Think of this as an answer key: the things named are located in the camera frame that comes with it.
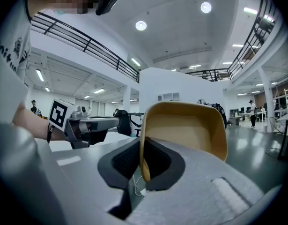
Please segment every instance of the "pillar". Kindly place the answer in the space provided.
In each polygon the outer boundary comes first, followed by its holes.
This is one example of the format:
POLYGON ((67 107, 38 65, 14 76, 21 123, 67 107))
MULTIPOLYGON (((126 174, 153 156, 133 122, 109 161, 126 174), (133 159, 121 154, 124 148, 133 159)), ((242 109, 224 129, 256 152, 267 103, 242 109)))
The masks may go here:
POLYGON ((267 105, 267 132, 272 132, 272 126, 270 123, 270 118, 274 117, 274 103, 273 103, 273 94, 271 88, 271 82, 266 75, 266 72, 262 67, 258 68, 259 75, 261 77, 261 81, 264 85, 265 95, 266 95, 266 105, 267 105))
POLYGON ((130 112, 130 93, 131 93, 131 87, 127 86, 124 90, 123 95, 123 110, 130 112))

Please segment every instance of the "desk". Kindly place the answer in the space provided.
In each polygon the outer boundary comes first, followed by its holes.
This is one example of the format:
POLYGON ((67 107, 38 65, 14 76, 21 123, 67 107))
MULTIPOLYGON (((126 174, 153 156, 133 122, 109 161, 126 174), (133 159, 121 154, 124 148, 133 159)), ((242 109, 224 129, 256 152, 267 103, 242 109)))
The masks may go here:
POLYGON ((264 111, 264 112, 257 112, 256 114, 257 114, 257 115, 261 114, 261 121, 262 121, 262 122, 264 121, 264 115, 265 115, 265 118, 267 119, 266 111, 264 111))
POLYGON ((284 147, 285 140, 286 140, 286 135, 287 135, 287 132, 288 132, 288 114, 286 114, 283 117, 279 118, 277 121, 278 122, 280 122, 280 121, 285 121, 286 122, 285 130, 284 130, 284 136, 283 136, 283 141, 282 141, 282 145, 281 145, 281 148, 280 148, 280 152, 278 154, 278 159, 280 159, 280 158, 282 158, 281 154, 282 154, 282 151, 283 151, 283 147, 284 147))

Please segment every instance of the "black metal railing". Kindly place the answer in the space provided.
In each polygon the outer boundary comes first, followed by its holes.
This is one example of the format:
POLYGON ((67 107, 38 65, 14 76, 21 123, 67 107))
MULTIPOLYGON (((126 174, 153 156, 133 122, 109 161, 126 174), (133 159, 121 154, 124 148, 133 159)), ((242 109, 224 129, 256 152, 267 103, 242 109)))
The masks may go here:
POLYGON ((259 51, 272 32, 277 8, 271 0, 260 0, 260 6, 252 29, 240 52, 229 67, 231 78, 243 69, 259 51))
POLYGON ((139 72, 113 51, 80 30, 43 13, 31 20, 32 30, 71 45, 139 82, 139 72))
POLYGON ((203 70, 186 74, 197 76, 211 82, 231 80, 231 73, 228 68, 203 70))

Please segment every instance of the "black headphone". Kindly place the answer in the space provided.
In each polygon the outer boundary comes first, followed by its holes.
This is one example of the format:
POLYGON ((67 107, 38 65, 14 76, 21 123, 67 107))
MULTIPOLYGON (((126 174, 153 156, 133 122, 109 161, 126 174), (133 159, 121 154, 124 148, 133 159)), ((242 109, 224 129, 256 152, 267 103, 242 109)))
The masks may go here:
POLYGON ((96 15, 108 13, 118 0, 100 0, 98 1, 98 8, 96 9, 96 15))

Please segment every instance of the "tan bowl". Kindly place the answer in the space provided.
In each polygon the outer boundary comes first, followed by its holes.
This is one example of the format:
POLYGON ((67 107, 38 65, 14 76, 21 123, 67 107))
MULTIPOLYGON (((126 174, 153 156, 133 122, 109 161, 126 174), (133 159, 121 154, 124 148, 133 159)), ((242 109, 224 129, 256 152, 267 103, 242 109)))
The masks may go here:
POLYGON ((140 135, 140 168, 144 180, 149 181, 149 168, 143 158, 145 137, 203 150, 222 161, 228 154, 223 118, 215 108, 206 105, 160 102, 148 108, 140 135))

